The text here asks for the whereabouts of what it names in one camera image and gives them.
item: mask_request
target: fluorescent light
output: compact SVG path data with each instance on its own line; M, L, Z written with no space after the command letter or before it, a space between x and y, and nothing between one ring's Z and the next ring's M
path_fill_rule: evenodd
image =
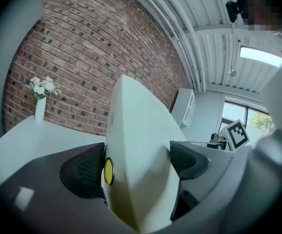
M241 47L240 57L262 61L278 68L282 67L282 57L258 49Z

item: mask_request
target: brick wall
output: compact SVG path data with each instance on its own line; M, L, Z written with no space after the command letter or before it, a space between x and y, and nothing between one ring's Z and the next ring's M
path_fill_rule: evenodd
M62 94L47 98L45 119L105 135L113 87L126 74L171 107L185 79L167 36L135 0L42 0L45 16L21 43L3 95L3 128L34 114L27 88L50 76Z

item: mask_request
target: ceiling beam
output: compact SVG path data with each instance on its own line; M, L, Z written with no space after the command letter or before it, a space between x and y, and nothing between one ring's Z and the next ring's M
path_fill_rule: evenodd
M215 84L208 84L207 85L207 90L209 91L215 91L215 92L221 92L225 94L230 94L230 95L235 95L239 97L243 97L246 99L251 99L257 102L262 103L262 100L257 93L253 93L247 90L243 90L240 88L234 88L234 87L229 87L229 86L222 86L222 85L215 85Z
M232 24L217 24L217 25L207 25L194 28L196 36L205 36L205 35L231 35L232 34ZM245 35L250 37L260 37L276 41L282 45L282 35L273 35L270 31L261 31L258 30L258 27L255 27L254 30L250 30L248 25L234 25L234 32L236 35Z

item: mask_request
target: white cabinet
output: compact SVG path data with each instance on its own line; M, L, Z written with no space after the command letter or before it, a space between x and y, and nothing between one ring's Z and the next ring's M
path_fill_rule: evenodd
M188 128L196 108L194 93L192 89L180 88L176 103L171 112L180 128Z

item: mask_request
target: black device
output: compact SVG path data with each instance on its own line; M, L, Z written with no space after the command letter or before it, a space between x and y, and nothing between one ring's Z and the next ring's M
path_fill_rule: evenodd
M241 14L243 19L248 19L248 14L244 12L246 2L247 0L237 0L236 2L230 0L225 4L231 22L237 20L238 14Z

